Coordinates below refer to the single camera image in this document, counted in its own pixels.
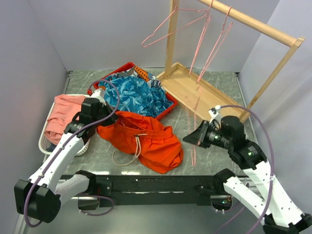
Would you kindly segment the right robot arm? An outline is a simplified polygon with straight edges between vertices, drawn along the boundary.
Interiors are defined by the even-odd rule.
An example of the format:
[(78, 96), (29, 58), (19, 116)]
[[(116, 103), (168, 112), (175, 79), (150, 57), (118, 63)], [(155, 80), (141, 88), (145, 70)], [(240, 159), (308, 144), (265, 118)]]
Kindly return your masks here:
[(260, 221), (267, 234), (298, 234), (312, 225), (311, 214), (304, 213), (290, 199), (280, 182), (271, 172), (271, 165), (258, 144), (246, 138), (244, 125), (238, 117), (221, 118), (220, 127), (215, 120), (203, 121), (183, 141), (201, 148), (211, 145), (226, 149), (256, 186), (260, 194), (244, 185), (229, 169), (214, 175), (214, 190), (236, 197)]

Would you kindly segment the orange drawstring shorts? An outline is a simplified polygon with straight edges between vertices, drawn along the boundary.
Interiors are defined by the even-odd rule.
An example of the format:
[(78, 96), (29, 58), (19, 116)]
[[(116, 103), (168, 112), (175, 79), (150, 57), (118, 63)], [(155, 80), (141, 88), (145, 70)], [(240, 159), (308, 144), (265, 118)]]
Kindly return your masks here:
[(164, 126), (153, 117), (118, 111), (118, 120), (99, 126), (99, 136), (117, 150), (133, 155), (147, 168), (165, 174), (178, 167), (184, 157), (182, 144), (172, 126)]

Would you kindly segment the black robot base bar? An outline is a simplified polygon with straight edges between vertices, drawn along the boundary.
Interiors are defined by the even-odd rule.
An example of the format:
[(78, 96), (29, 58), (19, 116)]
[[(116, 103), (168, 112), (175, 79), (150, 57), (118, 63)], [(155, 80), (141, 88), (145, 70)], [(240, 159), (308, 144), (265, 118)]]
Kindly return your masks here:
[(111, 198), (115, 205), (196, 204), (210, 206), (212, 198), (230, 195), (212, 175), (96, 175), (88, 195)]

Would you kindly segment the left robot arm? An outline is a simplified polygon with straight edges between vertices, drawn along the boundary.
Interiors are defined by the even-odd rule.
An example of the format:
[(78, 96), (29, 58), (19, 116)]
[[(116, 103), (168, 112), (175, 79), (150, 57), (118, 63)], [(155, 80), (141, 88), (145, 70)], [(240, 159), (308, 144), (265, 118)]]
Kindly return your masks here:
[(78, 152), (95, 134), (97, 127), (114, 124), (117, 109), (107, 102), (87, 97), (48, 159), (27, 180), (20, 179), (14, 186), (16, 208), (24, 216), (28, 227), (55, 219), (62, 205), (77, 195), (98, 197), (96, 175), (80, 170), (69, 180), (58, 184), (66, 168)]

